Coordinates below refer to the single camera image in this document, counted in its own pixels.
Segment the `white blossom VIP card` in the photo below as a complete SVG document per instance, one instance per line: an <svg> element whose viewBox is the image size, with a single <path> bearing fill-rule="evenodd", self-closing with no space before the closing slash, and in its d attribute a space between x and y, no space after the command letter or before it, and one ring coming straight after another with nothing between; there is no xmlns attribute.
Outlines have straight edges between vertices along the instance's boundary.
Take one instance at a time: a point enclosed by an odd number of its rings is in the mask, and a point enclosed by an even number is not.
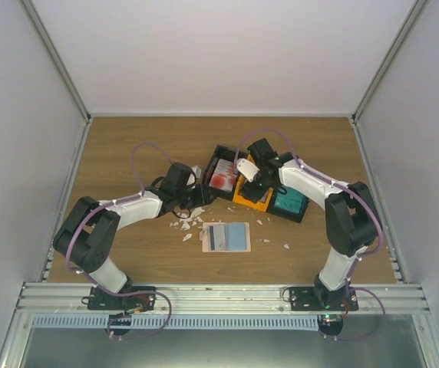
<svg viewBox="0 0 439 368"><path fill-rule="evenodd" d="M227 251L226 224L210 225L208 227L208 244L211 251Z"/></svg>

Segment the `beige leather card holder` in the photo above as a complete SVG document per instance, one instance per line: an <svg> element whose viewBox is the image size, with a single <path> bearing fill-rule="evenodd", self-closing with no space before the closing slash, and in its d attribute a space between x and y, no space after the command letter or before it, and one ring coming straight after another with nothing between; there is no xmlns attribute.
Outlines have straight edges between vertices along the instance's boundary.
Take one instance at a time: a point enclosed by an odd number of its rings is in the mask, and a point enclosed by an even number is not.
<svg viewBox="0 0 439 368"><path fill-rule="evenodd" d="M204 222L200 240L204 253L251 252L248 222Z"/></svg>

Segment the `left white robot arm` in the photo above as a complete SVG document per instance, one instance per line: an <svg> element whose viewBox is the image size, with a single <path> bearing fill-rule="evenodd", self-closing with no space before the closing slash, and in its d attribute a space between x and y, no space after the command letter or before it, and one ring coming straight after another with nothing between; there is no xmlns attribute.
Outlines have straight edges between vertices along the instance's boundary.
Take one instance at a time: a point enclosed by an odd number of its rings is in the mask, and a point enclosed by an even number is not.
<svg viewBox="0 0 439 368"><path fill-rule="evenodd" d="M137 194L97 201L89 196L77 200L53 237L52 247L63 255L72 271L88 276L105 293L112 308L122 310L132 300L130 278L110 259L115 235L137 222L158 219L168 213L178 216L211 204L215 197L198 180L196 170L173 163L165 176Z"/></svg>

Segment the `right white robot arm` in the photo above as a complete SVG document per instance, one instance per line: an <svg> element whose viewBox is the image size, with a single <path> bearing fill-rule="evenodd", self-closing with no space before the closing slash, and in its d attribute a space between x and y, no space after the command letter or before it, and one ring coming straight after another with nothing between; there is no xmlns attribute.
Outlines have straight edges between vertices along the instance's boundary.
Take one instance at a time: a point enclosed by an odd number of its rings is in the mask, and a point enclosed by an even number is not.
<svg viewBox="0 0 439 368"><path fill-rule="evenodd" d="M240 195L257 202L267 189L288 188L302 193L325 213L330 251L314 280L314 302L330 311L348 293L355 266L384 245L384 232L370 189L349 184L313 169L293 151L279 155L266 139L248 147L250 159L236 153L234 166L245 182Z"/></svg>

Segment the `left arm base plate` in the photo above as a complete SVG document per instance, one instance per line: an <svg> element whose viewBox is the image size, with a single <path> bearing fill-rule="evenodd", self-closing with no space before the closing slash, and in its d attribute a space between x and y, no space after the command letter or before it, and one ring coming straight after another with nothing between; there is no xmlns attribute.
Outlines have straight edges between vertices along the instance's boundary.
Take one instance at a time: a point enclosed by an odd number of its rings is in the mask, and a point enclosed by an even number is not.
<svg viewBox="0 0 439 368"><path fill-rule="evenodd" d="M152 286L124 286L123 294L135 293L138 295L128 297L115 297L103 292L98 287L92 287L90 294L82 297L81 303L90 311L113 311L109 315L110 326L105 327L114 336L123 337L130 332L131 316L140 312L148 312L154 309L155 295L157 291Z"/></svg>

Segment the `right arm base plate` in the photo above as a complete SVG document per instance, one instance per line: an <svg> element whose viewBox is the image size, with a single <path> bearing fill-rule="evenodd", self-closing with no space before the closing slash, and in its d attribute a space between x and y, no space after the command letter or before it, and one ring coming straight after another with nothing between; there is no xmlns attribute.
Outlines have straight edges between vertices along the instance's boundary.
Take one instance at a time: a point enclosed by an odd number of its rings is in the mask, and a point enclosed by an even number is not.
<svg viewBox="0 0 439 368"><path fill-rule="evenodd" d="M315 286L291 286L283 288L280 296L289 303L291 311L316 312L319 332L323 337L335 339L342 332L348 314L359 309L355 292L347 294L344 288L325 293Z"/></svg>

